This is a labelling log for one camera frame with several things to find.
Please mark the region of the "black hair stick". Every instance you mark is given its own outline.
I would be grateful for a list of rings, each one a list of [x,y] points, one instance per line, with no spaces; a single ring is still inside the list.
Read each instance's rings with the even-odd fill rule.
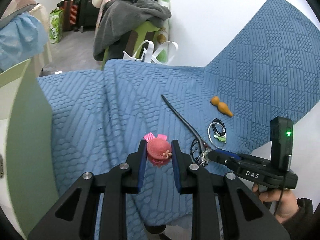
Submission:
[[[172,111],[172,113],[174,113],[174,115],[182,122],[182,124],[184,124],[187,130],[194,136],[194,139],[190,145],[189,153],[193,162],[202,167],[208,166],[209,159],[207,158],[206,154],[208,150],[211,150],[211,148],[202,139],[197,130],[193,128],[193,126],[191,126],[191,124],[189,124],[189,122],[187,122],[187,120],[185,120],[185,118],[181,116],[180,113],[178,113],[178,111],[170,104],[170,102],[163,94],[161,94],[161,98]]]

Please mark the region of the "pink hat hair clip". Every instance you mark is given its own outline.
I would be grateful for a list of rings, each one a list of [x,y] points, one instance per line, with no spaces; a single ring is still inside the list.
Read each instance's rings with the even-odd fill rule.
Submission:
[[[167,165],[172,156],[172,148],[167,141],[167,136],[158,134],[154,136],[152,133],[144,135],[146,140],[147,158],[152,165],[161,167]]]

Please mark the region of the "green white storage box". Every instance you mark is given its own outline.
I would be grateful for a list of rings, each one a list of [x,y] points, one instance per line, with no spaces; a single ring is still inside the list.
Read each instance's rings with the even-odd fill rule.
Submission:
[[[1,209],[23,239],[58,199],[51,125],[31,61],[1,73]]]

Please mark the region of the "black beige patterned bangle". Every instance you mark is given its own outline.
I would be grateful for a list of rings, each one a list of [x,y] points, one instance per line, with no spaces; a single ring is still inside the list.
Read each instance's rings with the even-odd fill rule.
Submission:
[[[0,155],[0,178],[3,178],[4,176],[4,163],[3,163],[3,158]]]

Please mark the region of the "green hair clip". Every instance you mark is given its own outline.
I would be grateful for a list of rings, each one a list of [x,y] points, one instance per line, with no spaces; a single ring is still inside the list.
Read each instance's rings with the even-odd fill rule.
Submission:
[[[221,136],[219,135],[219,133],[216,133],[214,135],[214,138],[223,143],[226,143],[226,139],[227,139],[225,135]]]

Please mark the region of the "orange gourd ornament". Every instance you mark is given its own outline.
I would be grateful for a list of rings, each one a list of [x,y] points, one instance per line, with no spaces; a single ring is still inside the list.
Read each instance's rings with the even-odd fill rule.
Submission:
[[[221,102],[218,96],[214,96],[211,98],[210,103],[217,107],[217,109],[222,113],[225,114],[229,117],[233,117],[233,113],[229,110],[228,106],[224,103]]]

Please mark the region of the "blue textured bedspread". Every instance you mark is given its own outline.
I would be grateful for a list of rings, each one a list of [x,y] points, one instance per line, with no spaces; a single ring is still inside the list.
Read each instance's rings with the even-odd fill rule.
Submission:
[[[104,70],[38,82],[53,110],[52,158],[61,196],[28,237],[100,239],[105,174],[136,152],[144,135],[166,135],[190,155],[194,136],[161,94],[211,150],[271,161],[270,121],[280,116],[294,124],[319,101],[319,30],[287,1],[267,0],[205,67],[109,60]],[[210,103],[214,96],[233,117]],[[220,238],[289,239],[243,178],[213,161],[203,168],[212,178]],[[141,191],[126,195],[127,239],[146,239],[151,228],[192,217],[192,211],[192,195],[177,191],[172,156],[157,167],[146,155]]]

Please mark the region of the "white tote bag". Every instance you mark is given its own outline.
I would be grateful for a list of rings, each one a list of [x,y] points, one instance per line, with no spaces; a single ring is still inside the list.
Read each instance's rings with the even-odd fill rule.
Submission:
[[[143,49],[140,58],[136,58],[136,56],[138,55],[138,51],[136,51],[132,56],[130,56],[127,52],[123,51],[123,59],[129,61],[169,65],[173,61],[175,54],[179,49],[178,44],[176,42],[166,41],[162,45],[160,45],[155,51],[153,51],[155,45],[152,41],[149,40],[143,41],[138,47],[138,49],[142,49],[144,45],[147,45],[147,47]],[[172,45],[175,49],[172,57],[167,57],[166,60],[161,61],[159,56],[162,54],[162,51],[166,51],[165,49],[168,48],[170,45]]]

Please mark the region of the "green stool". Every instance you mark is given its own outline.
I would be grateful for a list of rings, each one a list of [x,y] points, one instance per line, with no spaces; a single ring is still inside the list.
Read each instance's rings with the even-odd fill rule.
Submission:
[[[159,30],[160,29],[154,26],[150,21],[145,21],[136,29],[122,35],[119,40],[105,49],[102,69],[104,69],[106,61],[110,59],[122,59],[123,52],[126,52],[129,56],[133,56],[134,53],[137,53],[135,58],[140,57],[142,55],[142,49],[146,47],[146,45],[142,45],[141,48],[139,48],[139,46],[145,40],[153,41],[155,33]]]

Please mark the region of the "grey blanket pile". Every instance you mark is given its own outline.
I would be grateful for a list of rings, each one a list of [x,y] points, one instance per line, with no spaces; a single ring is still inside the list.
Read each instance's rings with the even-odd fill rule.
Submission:
[[[105,49],[128,31],[136,29],[145,21],[162,27],[171,17],[168,8],[154,0],[112,0],[103,6],[103,13],[96,31],[93,57],[102,61]]]

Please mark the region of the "green patterned shopping bag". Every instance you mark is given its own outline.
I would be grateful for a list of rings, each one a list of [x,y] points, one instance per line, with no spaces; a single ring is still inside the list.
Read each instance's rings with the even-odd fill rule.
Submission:
[[[51,44],[59,43],[62,38],[63,9],[57,7],[49,15],[49,40]]]

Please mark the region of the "light blue bedding heap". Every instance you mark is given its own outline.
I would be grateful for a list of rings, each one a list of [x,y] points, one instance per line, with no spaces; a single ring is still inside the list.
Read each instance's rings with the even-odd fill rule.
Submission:
[[[48,34],[28,12],[17,15],[1,29],[1,72],[44,51]]]

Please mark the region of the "red suitcase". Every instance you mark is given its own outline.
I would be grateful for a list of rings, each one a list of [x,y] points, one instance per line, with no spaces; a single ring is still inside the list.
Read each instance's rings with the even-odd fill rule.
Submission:
[[[78,5],[75,0],[67,0],[59,3],[59,8],[63,11],[63,31],[70,31],[76,25]]]

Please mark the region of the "beige pillow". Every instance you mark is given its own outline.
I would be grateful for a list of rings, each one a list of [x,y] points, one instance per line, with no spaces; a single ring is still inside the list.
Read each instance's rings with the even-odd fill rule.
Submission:
[[[17,15],[29,12],[37,5],[35,0],[12,0],[1,17],[0,28],[4,28]]]

